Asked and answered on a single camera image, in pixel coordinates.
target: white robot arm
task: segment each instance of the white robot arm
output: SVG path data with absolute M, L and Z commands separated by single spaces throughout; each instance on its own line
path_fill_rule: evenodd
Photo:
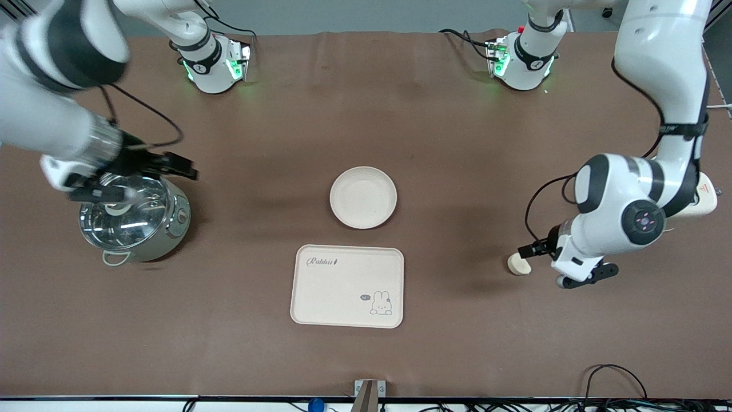
M 100 0 L 55 0 L 0 38 L 1 140 L 41 152 L 49 183 L 85 202 L 124 202 L 125 188 L 99 177 L 178 174 L 195 179 L 192 162 L 145 150 L 142 141 L 71 98 L 119 80 L 129 59 L 124 36 Z
M 529 18 L 520 32 L 509 33 L 490 45 L 491 75 L 508 87 L 531 90 L 549 76 L 556 58 L 556 47 L 567 33 L 563 20 L 566 8 L 611 7 L 617 0 L 521 0 Z
M 145 21 L 172 41 L 183 56 L 188 78 L 205 93 L 221 93 L 243 80 L 250 58 L 249 45 L 213 34 L 193 10 L 208 7 L 206 0 L 114 0 L 125 15 Z
M 702 33 L 710 6 L 711 0 L 630 0 L 613 68 L 659 109 L 658 154 L 591 158 L 575 180 L 580 214 L 519 248 L 522 258 L 552 256 L 560 287 L 613 276 L 617 266 L 604 263 L 606 255 L 645 248 L 661 236 L 666 218 L 695 202 L 707 123 Z

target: beige tray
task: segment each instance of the beige tray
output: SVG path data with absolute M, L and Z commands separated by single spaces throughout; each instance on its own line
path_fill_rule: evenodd
M 290 316 L 308 325 L 396 328 L 404 314 L 397 249 L 305 245 L 297 251 Z

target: rice cooker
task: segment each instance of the rice cooker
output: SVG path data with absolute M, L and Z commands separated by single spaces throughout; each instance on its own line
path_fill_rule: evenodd
M 83 203 L 79 227 L 87 242 L 102 249 L 109 266 L 165 256 L 190 225 L 188 198 L 164 178 L 107 174 L 102 185 L 132 188 L 133 203 Z

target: metal bracket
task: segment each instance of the metal bracket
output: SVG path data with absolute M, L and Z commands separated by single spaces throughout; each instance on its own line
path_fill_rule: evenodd
M 378 397 L 385 397 L 386 396 L 386 381 L 385 380 L 375 380 L 375 379 L 359 379 L 354 381 L 354 396 L 359 396 L 359 391 L 361 390 L 361 386 L 363 386 L 364 382 L 366 380 L 372 380 L 374 383 L 376 383 L 376 388 L 378 391 L 376 392 Z

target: brown table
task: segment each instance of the brown table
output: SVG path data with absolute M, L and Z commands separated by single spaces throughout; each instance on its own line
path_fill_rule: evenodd
M 568 34 L 553 75 L 516 92 L 442 34 L 262 37 L 250 82 L 222 95 L 198 92 L 164 39 L 132 39 L 123 87 L 179 122 L 187 139 L 174 151 L 201 171 L 174 179 L 193 228 L 168 259 L 107 268 L 38 154 L 3 147 L 0 392 L 333 395 L 374 377 L 392 395 L 578 395 L 592 365 L 614 362 L 653 397 L 729 397 L 726 196 L 716 213 L 614 257 L 621 273 L 593 287 L 560 290 L 548 257 L 523 278 L 504 267 L 530 241 L 523 210 L 542 183 L 654 140 L 653 107 L 610 70 L 614 39 Z M 113 93 L 125 130 L 172 137 Z M 106 113 L 98 92 L 80 100 Z M 732 190 L 732 125 L 724 111 L 711 118 L 703 168 Z M 397 184 L 397 210 L 378 229 L 348 229 L 329 211 L 332 181 L 359 165 Z M 535 203 L 541 233 L 576 213 L 558 192 Z M 400 249 L 402 325 L 295 324 L 306 243 Z M 593 392 L 638 395 L 610 371 Z

